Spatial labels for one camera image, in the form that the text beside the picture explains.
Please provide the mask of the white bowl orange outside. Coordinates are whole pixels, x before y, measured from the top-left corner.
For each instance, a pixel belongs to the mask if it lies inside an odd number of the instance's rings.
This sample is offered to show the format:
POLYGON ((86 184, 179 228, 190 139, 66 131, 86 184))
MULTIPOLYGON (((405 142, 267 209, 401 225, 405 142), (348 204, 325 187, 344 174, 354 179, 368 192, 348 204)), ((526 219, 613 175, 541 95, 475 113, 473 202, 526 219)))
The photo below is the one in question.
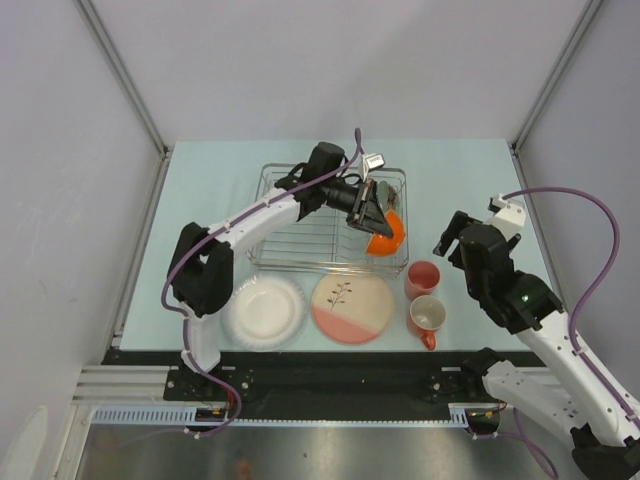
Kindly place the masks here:
POLYGON ((406 238, 406 231, 402 218, 395 210, 388 210, 385 219, 391 226, 392 236, 385 237, 381 234, 374 234, 365 250, 365 253, 373 257, 387 257, 395 254, 406 238))

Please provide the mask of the green ceramic bowl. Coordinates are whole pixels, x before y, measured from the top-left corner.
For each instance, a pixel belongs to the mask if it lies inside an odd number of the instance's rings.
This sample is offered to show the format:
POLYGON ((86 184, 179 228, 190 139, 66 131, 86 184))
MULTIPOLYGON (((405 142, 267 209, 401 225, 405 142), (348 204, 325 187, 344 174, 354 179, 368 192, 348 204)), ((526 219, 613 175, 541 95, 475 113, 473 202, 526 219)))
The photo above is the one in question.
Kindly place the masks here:
POLYGON ((387 181, 380 181, 377 184, 377 197, 384 212, 393 210, 396 213, 401 211, 400 191, 387 181))

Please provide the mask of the metal wire dish rack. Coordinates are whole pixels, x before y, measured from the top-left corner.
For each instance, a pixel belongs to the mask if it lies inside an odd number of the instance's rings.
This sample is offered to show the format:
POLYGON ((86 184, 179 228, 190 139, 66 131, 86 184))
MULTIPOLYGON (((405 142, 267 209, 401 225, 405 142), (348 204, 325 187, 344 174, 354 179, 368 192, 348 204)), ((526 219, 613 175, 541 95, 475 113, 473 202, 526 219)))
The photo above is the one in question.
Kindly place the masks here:
MULTIPOLYGON (((266 164, 260 173, 256 200, 292 168, 293 164, 266 164)), ((253 246, 247 252, 250 262, 264 270, 342 274, 370 272, 396 277, 409 263, 406 175, 401 169, 382 168, 374 171, 372 178, 378 183, 386 182, 383 187, 388 187, 386 191, 391 198, 387 205, 393 207, 404 225, 405 240, 393 255, 367 255, 371 235, 348 227, 345 213, 322 206, 300 222, 281 228, 253 246)))

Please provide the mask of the white scalloped plate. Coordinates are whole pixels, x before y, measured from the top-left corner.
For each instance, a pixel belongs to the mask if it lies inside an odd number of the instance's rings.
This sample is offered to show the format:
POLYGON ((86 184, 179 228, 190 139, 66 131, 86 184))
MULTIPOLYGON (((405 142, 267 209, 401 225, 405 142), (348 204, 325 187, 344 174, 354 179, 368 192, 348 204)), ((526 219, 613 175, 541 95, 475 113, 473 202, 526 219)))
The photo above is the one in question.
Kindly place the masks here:
POLYGON ((259 274, 235 290, 224 308, 222 328, 241 350, 273 352, 300 334, 306 316, 306 297, 297 282, 259 274))

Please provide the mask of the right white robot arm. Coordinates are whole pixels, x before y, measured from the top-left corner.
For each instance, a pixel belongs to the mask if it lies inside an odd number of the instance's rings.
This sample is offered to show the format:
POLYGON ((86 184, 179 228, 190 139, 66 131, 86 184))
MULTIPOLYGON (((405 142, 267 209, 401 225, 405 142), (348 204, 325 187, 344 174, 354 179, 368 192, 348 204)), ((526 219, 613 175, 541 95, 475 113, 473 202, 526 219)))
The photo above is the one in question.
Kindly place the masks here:
POLYGON ((494 208, 482 222, 457 211, 433 252, 463 271, 469 296, 499 327, 526 345, 563 388, 531 379, 484 348, 464 364, 463 393, 503 400, 554 435, 589 479, 631 479, 639 473, 639 402, 569 328, 562 302, 539 277, 510 257, 526 213, 494 208))

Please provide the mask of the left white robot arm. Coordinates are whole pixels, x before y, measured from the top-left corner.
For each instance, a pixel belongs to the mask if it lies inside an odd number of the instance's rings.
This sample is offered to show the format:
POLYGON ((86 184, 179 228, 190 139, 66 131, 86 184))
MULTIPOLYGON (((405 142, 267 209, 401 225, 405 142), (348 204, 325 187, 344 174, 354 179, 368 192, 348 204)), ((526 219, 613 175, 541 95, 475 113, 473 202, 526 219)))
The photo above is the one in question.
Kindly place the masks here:
POLYGON ((320 142, 308 161, 296 164, 240 213, 209 227, 189 223, 182 228, 161 304, 183 318, 181 359, 191 369, 185 385, 197 398, 210 399, 221 387, 221 376, 213 369, 221 354, 212 343, 212 319, 232 296, 237 257, 323 206, 343 212, 350 228, 389 243, 389 254, 403 243, 402 221, 383 208, 377 182, 361 174, 356 183, 348 183, 346 172, 356 160, 373 161, 376 167, 384 163, 381 155, 367 155, 361 148, 348 158, 340 146, 320 142), (170 297, 177 305, 171 307, 170 297))

